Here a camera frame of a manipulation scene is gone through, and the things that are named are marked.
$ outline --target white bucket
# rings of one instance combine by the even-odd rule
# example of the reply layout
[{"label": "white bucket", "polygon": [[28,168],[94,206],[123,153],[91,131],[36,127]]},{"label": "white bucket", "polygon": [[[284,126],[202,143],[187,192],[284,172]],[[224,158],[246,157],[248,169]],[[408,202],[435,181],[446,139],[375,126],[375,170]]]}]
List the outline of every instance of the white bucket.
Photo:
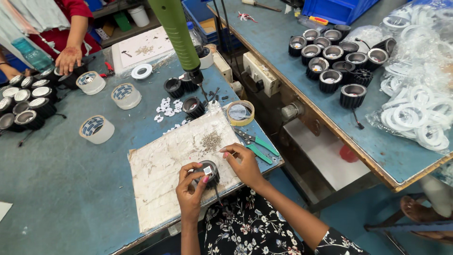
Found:
[{"label": "white bucket", "polygon": [[138,27],[144,27],[149,24],[149,18],[143,5],[140,5],[137,8],[128,9],[127,12],[132,16],[132,19]]}]

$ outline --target red shirt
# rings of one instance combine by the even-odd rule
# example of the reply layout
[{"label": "red shirt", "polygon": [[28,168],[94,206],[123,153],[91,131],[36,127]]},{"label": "red shirt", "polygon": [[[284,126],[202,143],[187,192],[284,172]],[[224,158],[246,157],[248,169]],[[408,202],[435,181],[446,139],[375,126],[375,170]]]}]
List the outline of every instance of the red shirt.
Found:
[{"label": "red shirt", "polygon": [[[71,16],[74,15],[88,17],[90,21],[93,20],[93,14],[83,0],[55,0],[55,3],[57,3],[60,7],[69,22],[71,22]],[[61,52],[64,48],[66,48],[69,30],[60,31],[58,28],[54,28],[52,30],[42,32],[41,36],[48,42],[55,42],[55,49]],[[41,49],[50,54],[54,60],[57,59],[58,54],[56,54],[52,48],[47,45],[47,43],[43,42],[38,35],[31,34],[29,38],[36,43],[37,46],[41,47]],[[88,33],[85,34],[85,42],[92,47],[89,52],[90,54],[101,50],[99,44]],[[82,43],[81,49],[82,55],[84,56],[85,53],[87,53],[84,43]]]}]

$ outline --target green screwdriver handle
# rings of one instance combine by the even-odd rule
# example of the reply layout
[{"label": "green screwdriver handle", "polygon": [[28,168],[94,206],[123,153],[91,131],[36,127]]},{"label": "green screwdriver handle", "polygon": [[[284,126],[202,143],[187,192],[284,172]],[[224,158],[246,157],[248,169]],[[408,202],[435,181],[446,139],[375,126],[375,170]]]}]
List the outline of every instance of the green screwdriver handle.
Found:
[{"label": "green screwdriver handle", "polygon": [[181,67],[186,72],[197,69],[200,66],[200,58],[187,28],[181,0],[148,0],[148,2],[167,32]]},{"label": "green screwdriver handle", "polygon": [[266,161],[266,163],[272,165],[272,160],[268,159],[266,155],[260,152],[258,148],[255,146],[255,144],[249,144],[246,146],[247,148],[251,149],[260,159]]},{"label": "green screwdriver handle", "polygon": [[276,151],[271,145],[267,144],[265,141],[261,140],[261,138],[255,137],[255,142],[263,146],[264,148],[268,149],[272,154],[276,156],[280,155],[278,151]]}]

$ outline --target hand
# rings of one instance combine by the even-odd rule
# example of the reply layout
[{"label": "hand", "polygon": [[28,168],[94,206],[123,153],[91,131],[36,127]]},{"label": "hand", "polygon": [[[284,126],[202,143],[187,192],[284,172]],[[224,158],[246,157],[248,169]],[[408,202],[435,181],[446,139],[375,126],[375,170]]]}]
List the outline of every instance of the hand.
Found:
[{"label": "hand", "polygon": [[[252,150],[245,148],[241,144],[234,143],[225,146],[220,152],[224,152],[223,158],[228,161],[228,164],[233,168],[237,177],[244,184],[258,192],[258,189],[266,183],[256,162],[255,153]],[[241,164],[236,161],[236,157],[242,160]]]},{"label": "hand", "polygon": [[68,75],[74,70],[76,62],[77,66],[82,65],[82,50],[80,46],[66,46],[55,61],[55,66],[60,68],[60,75]]},{"label": "hand", "polygon": [[[11,67],[7,64],[0,65],[0,70],[5,74],[5,76],[8,80],[11,80],[12,78],[14,78],[14,76],[21,74],[16,68]],[[26,69],[25,76],[30,76],[30,74],[31,74],[31,70]]]},{"label": "hand", "polygon": [[187,173],[190,169],[202,167],[203,164],[192,162],[181,168],[179,171],[179,184],[176,187],[176,196],[178,197],[179,207],[181,208],[181,222],[194,223],[198,222],[200,215],[201,196],[209,176],[203,177],[197,185],[197,189],[192,185],[192,181],[204,176],[204,172]]}]

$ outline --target green handle pliers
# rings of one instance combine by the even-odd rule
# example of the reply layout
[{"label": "green handle pliers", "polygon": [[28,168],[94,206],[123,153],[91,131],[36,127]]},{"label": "green handle pliers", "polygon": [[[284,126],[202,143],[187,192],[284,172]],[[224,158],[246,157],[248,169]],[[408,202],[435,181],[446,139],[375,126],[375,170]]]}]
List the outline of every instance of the green handle pliers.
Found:
[{"label": "green handle pliers", "polygon": [[268,151],[270,151],[272,154],[279,156],[280,153],[276,151],[271,145],[267,144],[265,141],[261,140],[259,137],[254,137],[251,136],[244,131],[234,127],[234,132],[238,134],[244,141],[246,142],[246,148],[251,149],[255,155],[257,155],[260,159],[264,160],[268,164],[272,164],[272,160],[270,160],[266,155],[264,155],[262,152],[258,150],[258,148],[255,146],[255,144],[251,143],[251,141],[256,142],[257,144],[261,145],[262,147],[266,148]]}]

